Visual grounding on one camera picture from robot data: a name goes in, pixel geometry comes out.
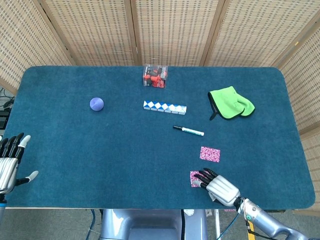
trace pink fabric swatch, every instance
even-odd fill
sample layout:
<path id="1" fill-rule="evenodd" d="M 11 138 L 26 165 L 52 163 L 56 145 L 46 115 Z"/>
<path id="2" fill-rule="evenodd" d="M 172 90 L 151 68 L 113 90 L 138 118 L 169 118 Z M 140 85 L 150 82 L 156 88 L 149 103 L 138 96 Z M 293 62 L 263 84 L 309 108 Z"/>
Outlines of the pink fabric swatch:
<path id="1" fill-rule="evenodd" d="M 192 181 L 196 181 L 196 180 L 199 181 L 199 179 L 194 176 L 195 174 L 199 174 L 199 172 L 198 171 L 191 171 L 190 172 L 190 183 L 191 183 L 191 187 L 198 188 L 199 187 L 198 185 L 195 185 L 192 183 Z"/>
<path id="2" fill-rule="evenodd" d="M 220 161 L 220 150 L 202 146 L 200 151 L 200 159 L 218 163 Z"/>

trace green oven mitt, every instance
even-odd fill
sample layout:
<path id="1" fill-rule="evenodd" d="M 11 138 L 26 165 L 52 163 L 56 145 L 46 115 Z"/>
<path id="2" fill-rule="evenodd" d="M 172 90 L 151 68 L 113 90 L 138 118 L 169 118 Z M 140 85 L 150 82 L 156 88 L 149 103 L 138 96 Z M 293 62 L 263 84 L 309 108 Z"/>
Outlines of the green oven mitt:
<path id="1" fill-rule="evenodd" d="M 255 106 L 243 96 L 237 94 L 233 86 L 208 92 L 209 101 L 213 110 L 210 120 L 217 114 L 224 119 L 232 119 L 236 116 L 248 117 Z"/>

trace wicker room divider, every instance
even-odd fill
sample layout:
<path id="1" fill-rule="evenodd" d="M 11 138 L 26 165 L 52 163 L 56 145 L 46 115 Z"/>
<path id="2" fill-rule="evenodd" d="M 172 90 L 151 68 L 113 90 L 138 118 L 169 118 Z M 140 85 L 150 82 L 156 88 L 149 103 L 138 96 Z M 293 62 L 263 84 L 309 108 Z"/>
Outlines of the wicker room divider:
<path id="1" fill-rule="evenodd" d="M 277 67 L 320 214 L 320 0 L 3 0 L 0 84 L 38 65 Z"/>

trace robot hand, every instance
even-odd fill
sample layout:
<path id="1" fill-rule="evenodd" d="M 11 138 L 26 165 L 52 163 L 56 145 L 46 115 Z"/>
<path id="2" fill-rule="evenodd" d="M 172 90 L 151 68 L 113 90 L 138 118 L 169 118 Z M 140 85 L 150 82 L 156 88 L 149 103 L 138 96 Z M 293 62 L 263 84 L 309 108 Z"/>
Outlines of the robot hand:
<path id="1" fill-rule="evenodd" d="M 199 180 L 193 181 L 193 183 L 206 189 L 213 201 L 218 200 L 228 207 L 235 206 L 237 212 L 243 215 L 250 234 L 270 240 L 275 240 L 274 237 L 281 234 L 287 235 L 286 240 L 308 240 L 301 232 L 282 224 L 249 199 L 241 197 L 239 189 L 223 176 L 208 168 L 204 168 L 204 171 L 199 171 L 199 173 L 194 175 Z M 248 221 L 269 237 L 252 231 Z"/>
<path id="2" fill-rule="evenodd" d="M 0 200 L 4 200 L 4 196 L 15 186 L 29 183 L 38 175 L 38 171 L 34 171 L 27 177 L 16 179 L 22 156 L 30 140 L 30 135 L 22 139 L 23 136 L 23 132 L 9 140 L 0 136 Z"/>
<path id="3" fill-rule="evenodd" d="M 231 182 L 223 176 L 216 174 L 209 168 L 204 168 L 204 171 L 199 171 L 200 174 L 195 174 L 201 181 L 193 181 L 194 184 L 209 192 L 212 201 L 218 200 L 221 204 L 232 207 L 240 203 L 240 191 Z"/>

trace blue and white puzzle toy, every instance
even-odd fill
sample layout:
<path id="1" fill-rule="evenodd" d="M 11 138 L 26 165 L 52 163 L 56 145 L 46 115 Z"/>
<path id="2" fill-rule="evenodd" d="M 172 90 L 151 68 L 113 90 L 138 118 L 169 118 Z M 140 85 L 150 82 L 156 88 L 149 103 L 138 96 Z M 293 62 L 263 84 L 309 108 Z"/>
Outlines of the blue and white puzzle toy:
<path id="1" fill-rule="evenodd" d="M 146 110 L 166 112 L 166 113 L 172 113 L 172 114 L 181 114 L 181 115 L 185 115 L 187 112 L 187 106 L 157 102 L 157 101 L 144 101 L 143 108 Z"/>

